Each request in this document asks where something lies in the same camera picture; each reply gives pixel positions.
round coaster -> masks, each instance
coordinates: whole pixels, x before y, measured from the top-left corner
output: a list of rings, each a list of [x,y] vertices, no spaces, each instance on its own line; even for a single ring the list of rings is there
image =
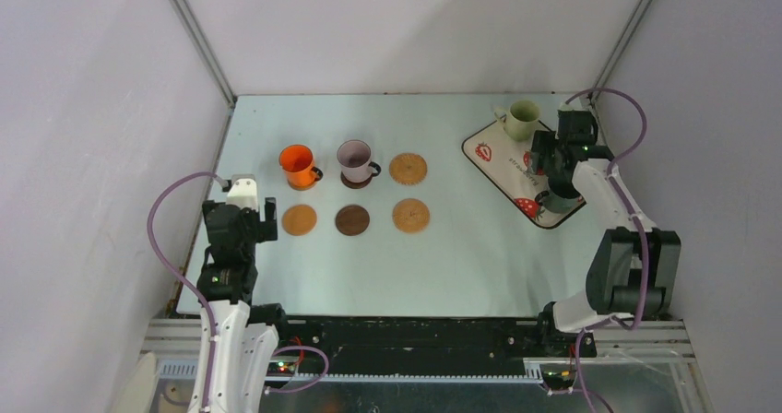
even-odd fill
[[[307,205],[299,204],[285,211],[282,216],[282,229],[293,236],[302,236],[310,232],[317,222],[315,210]]]
[[[417,199],[403,199],[394,206],[393,218],[397,229],[416,233],[429,225],[429,208]]]
[[[337,212],[334,222],[339,233],[348,236],[360,235],[369,227],[369,212],[362,206],[344,206]]]
[[[290,182],[288,182],[288,185],[290,186],[290,188],[291,188],[291,189],[293,189],[293,190],[298,190],[299,192],[301,192],[301,191],[304,191],[304,190],[310,190],[310,189],[312,189],[313,187],[315,187],[315,185],[316,185],[316,184],[317,184],[317,181],[314,181],[314,182],[313,182],[312,184],[310,184],[310,185],[305,185],[304,187],[299,187],[298,185],[293,185],[293,184],[291,184]]]
[[[372,177],[370,176],[363,183],[351,183],[350,181],[348,181],[348,178],[345,178],[345,175],[343,173],[341,173],[339,175],[339,179],[341,179],[342,183],[345,184],[345,186],[350,188],[350,189],[363,189],[364,187],[369,185],[369,181],[372,180]]]
[[[391,159],[388,171],[397,183],[414,185],[426,177],[426,160],[415,153],[402,153]]]

rectangular placemat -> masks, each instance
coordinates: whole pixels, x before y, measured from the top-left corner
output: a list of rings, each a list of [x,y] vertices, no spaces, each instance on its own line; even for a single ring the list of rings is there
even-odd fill
[[[550,130],[537,122],[539,129]],[[516,208],[538,227],[553,229],[573,215],[585,202],[567,213],[554,213],[539,203],[539,194],[546,190],[546,176],[529,169],[532,138],[516,142],[508,136],[498,122],[480,129],[462,143],[462,151],[480,171],[503,192]]]

green mug handle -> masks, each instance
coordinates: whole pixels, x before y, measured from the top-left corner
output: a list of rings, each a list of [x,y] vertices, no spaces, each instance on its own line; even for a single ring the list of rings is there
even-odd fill
[[[510,114],[510,112],[507,109],[505,109],[505,107],[500,107],[500,106],[494,106],[492,108],[492,111],[494,112],[494,119],[497,120],[497,123],[499,123],[500,126],[503,127],[503,129],[505,129],[505,120],[508,119],[508,115]]]

coaster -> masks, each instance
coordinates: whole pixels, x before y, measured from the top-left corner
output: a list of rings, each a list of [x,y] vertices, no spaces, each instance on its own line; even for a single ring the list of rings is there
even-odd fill
[[[310,185],[307,185],[307,186],[304,186],[304,187],[299,187],[298,185],[293,185],[290,182],[288,182],[288,185],[290,186],[291,189],[298,190],[299,192],[304,191],[304,190],[310,190],[313,187],[315,187],[316,184],[317,184],[317,181],[313,181],[313,183],[310,184]]]
[[[282,229],[293,236],[306,235],[315,227],[317,214],[307,205],[300,204],[285,211],[282,216]]]
[[[550,129],[538,121],[536,130]],[[549,188],[549,179],[542,172],[529,168],[531,149],[532,138],[516,142],[496,122],[480,129],[462,144],[462,151],[467,158],[518,210],[536,226],[553,229],[585,203],[578,198],[575,206],[564,213],[554,213],[542,206],[540,198]]]
[[[415,153],[402,153],[391,159],[388,170],[397,183],[415,185],[426,178],[426,160]]]
[[[369,227],[369,212],[362,206],[344,206],[337,212],[334,222],[343,235],[361,235]]]
[[[393,218],[397,229],[417,233],[429,225],[429,208],[417,199],[403,199],[394,206]]]
[[[339,179],[342,180],[342,183],[345,184],[346,187],[349,189],[363,189],[367,185],[369,185],[369,182],[372,180],[372,176],[366,179],[363,183],[351,183],[348,181],[348,178],[345,178],[345,175],[343,173],[339,174]]]

gray mug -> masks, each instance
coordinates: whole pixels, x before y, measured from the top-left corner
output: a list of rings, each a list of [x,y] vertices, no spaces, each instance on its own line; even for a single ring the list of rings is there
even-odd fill
[[[337,160],[345,179],[351,183],[363,183],[380,174],[380,166],[372,162],[369,146],[358,139],[342,143],[337,150]]]

